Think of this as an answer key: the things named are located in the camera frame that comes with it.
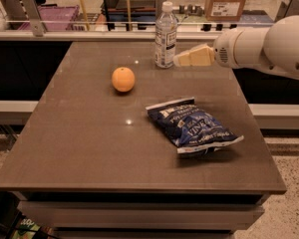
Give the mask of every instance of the table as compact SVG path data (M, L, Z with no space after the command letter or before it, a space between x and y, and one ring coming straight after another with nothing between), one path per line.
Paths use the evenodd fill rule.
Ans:
M153 51L150 41L72 44L0 171L0 190L15 192L24 214L63 238L68 228L227 236L286 191L233 72L160 69ZM127 94L111 84L122 66L136 75ZM179 159L146 107L187 97L244 141Z

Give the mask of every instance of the plastic bottle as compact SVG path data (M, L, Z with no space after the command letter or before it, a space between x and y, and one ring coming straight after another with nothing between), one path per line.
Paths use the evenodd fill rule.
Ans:
M162 3L161 11L155 22L155 62L161 68L169 68L176 51L177 18L169 1Z

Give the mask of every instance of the snack bag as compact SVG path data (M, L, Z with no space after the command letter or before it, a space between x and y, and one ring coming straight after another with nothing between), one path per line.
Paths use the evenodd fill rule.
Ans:
M149 117L177 146L180 158L201 157L243 140L194 104L194 98L147 107Z

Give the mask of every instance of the gray tabletop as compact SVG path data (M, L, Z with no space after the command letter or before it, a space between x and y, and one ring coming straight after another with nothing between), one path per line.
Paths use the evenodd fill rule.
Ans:
M195 42L178 43L177 51ZM0 171L0 189L269 192L286 188L230 69L155 66L152 42L73 43ZM129 67L136 85L115 91ZM179 159L146 107L195 103L245 139L201 160Z

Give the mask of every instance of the black cable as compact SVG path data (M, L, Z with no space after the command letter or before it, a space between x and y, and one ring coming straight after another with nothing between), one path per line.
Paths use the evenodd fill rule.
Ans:
M105 11L106 18L107 18L107 23L108 23L107 24L108 25L108 30L111 31L112 27L111 27L111 24L109 23L110 22L110 15L109 15L107 0L103 0L103 4L104 4L104 11Z

